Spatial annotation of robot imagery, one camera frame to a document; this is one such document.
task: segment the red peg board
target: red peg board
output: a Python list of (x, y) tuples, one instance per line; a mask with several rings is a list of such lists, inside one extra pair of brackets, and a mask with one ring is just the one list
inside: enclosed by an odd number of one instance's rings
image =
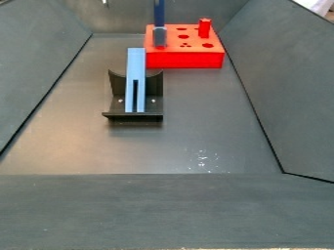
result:
[(224, 48), (209, 28), (208, 38), (197, 36), (197, 24), (165, 24), (167, 47), (152, 44), (153, 25), (145, 27), (144, 44), (146, 68), (220, 68)]

